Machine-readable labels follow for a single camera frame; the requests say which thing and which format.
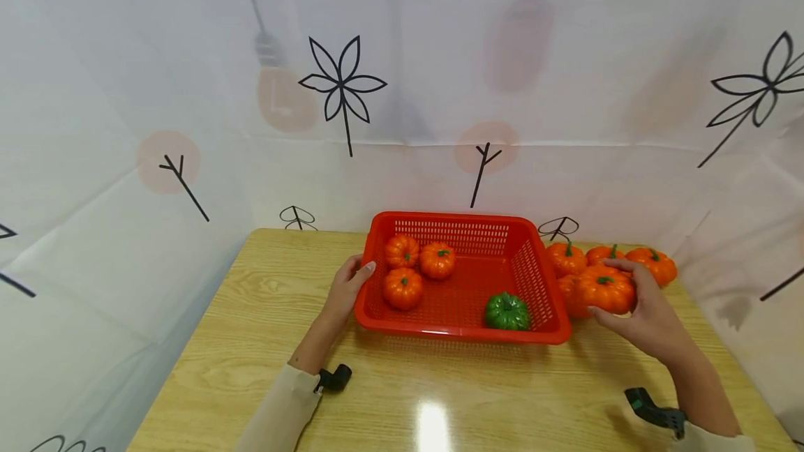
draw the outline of orange pumpkin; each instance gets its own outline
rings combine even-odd
[[[583,251],[572,246],[572,241],[553,243],[548,248],[550,262],[556,271],[557,278],[564,278],[570,274],[580,274],[586,268],[586,255]]]
[[[397,234],[385,243],[385,261],[388,267],[413,267],[419,260],[419,242],[411,236]]]
[[[385,277],[382,298],[393,309],[411,310],[422,302],[424,285],[419,273],[409,267],[393,269]]]
[[[588,318],[588,306],[608,310],[613,315],[624,315],[636,306],[637,292],[631,278],[612,267],[587,267],[575,279],[575,293],[567,301],[567,314],[572,310],[576,317]]]
[[[594,266],[607,258],[625,258],[625,253],[617,251],[617,245],[596,246],[586,252],[586,265]]]
[[[558,289],[561,291],[561,296],[564,297],[567,315],[572,319],[590,318],[592,314],[576,299],[577,287],[578,277],[573,274],[567,274],[558,280]]]
[[[455,271],[455,250],[439,241],[424,246],[419,256],[419,269],[428,278],[448,278]]]
[[[678,269],[672,258],[652,248],[636,248],[625,253],[625,258],[647,267],[660,288],[665,288],[678,276]]]

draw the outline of pile of pumpkins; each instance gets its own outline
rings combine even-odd
[[[585,254],[568,241],[550,245],[548,256],[556,272],[567,314],[572,319],[592,317],[589,306],[615,315],[627,314],[636,307],[637,294],[630,273],[605,266],[602,261],[607,258],[625,258],[641,263],[661,288],[678,275],[676,263],[652,248],[636,248],[623,253],[617,250],[617,245],[597,246]]]

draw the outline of artificial pumpkin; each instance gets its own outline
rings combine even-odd
[[[455,271],[455,250],[439,241],[424,246],[419,255],[419,269],[428,278],[448,278]]]
[[[570,274],[580,274],[586,268],[586,255],[580,248],[572,245],[572,241],[553,243],[548,248],[550,262],[556,271],[556,277],[561,279]]]
[[[530,329],[528,304],[507,292],[493,295],[486,303],[483,323],[490,329],[527,331]]]
[[[385,263],[392,269],[413,267],[419,260],[419,242],[406,234],[397,234],[385,243]]]
[[[594,266],[607,258],[625,258],[625,255],[623,252],[617,251],[617,245],[595,246],[592,250],[586,252],[586,265]]]
[[[419,273],[410,267],[393,269],[385,277],[382,298],[393,309],[411,310],[422,302],[424,285]]]
[[[636,250],[625,253],[625,258],[644,265],[656,279],[660,288],[665,288],[678,276],[678,269],[672,258],[652,248],[636,248]]]
[[[589,313],[582,309],[596,306],[608,310],[613,315],[624,315],[634,310],[637,293],[631,278],[612,267],[587,267],[575,279],[575,292],[567,300],[567,314],[570,310],[576,317],[588,318]]]
[[[575,274],[567,274],[564,278],[558,280],[558,289],[561,296],[564,298],[564,304],[567,309],[567,316],[572,319],[590,318],[592,314],[588,311],[585,305],[576,299],[578,277]]]

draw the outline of white sleeve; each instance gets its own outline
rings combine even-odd
[[[248,422],[234,452],[293,452],[321,400],[320,376],[287,366]]]
[[[684,425],[684,438],[670,447],[670,452],[756,452],[756,450],[753,440],[749,437],[713,435],[690,422]]]

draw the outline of wooden table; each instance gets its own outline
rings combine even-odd
[[[255,230],[170,373],[129,451],[231,451],[364,234]],[[765,401],[678,283],[666,289],[720,372],[759,451],[794,451]],[[364,331],[350,321],[328,394],[298,451],[664,451],[623,390],[675,405],[665,369],[594,321],[561,346],[478,345]]]

